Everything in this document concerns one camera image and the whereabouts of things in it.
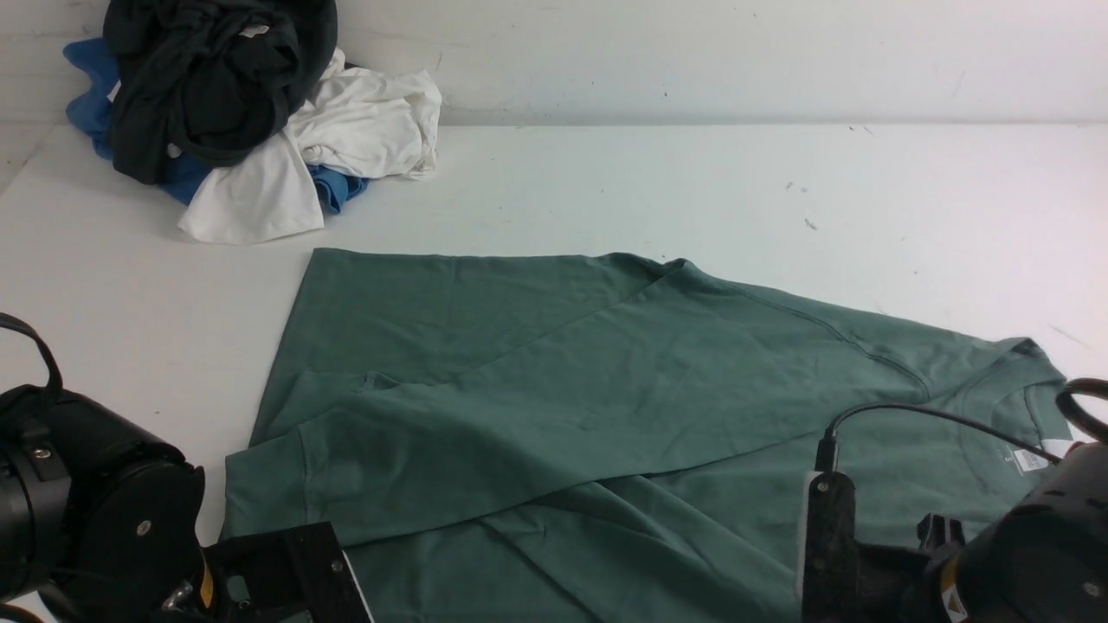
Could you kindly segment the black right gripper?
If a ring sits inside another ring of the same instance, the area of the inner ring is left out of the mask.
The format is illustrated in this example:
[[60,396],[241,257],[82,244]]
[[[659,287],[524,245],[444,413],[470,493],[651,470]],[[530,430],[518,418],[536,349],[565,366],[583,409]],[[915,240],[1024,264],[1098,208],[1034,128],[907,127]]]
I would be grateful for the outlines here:
[[966,544],[961,521],[927,514],[919,547],[856,540],[856,489],[837,471],[811,471],[801,504],[803,622],[953,622],[938,576]]

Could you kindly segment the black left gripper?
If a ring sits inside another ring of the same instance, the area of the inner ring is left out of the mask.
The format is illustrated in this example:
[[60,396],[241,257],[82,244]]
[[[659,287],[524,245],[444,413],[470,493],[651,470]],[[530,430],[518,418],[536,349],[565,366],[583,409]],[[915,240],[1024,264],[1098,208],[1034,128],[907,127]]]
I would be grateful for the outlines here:
[[162,622],[372,622],[329,522],[233,537],[202,549],[197,575],[161,606]]

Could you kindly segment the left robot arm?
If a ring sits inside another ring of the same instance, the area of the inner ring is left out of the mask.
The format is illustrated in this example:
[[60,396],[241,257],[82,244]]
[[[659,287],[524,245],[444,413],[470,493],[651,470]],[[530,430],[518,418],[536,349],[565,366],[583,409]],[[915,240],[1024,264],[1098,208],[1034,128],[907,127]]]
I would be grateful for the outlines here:
[[370,622],[328,522],[202,547],[206,474],[85,395],[3,394],[3,600],[60,622]]

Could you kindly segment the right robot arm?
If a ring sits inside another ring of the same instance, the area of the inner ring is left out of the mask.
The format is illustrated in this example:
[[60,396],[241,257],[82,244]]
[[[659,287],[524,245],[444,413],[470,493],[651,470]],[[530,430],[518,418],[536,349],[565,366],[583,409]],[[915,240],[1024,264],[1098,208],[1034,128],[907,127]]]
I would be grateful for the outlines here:
[[796,592],[803,622],[1104,622],[1104,443],[1076,443],[979,535],[929,514],[919,547],[855,537],[856,489],[820,445],[801,511]]

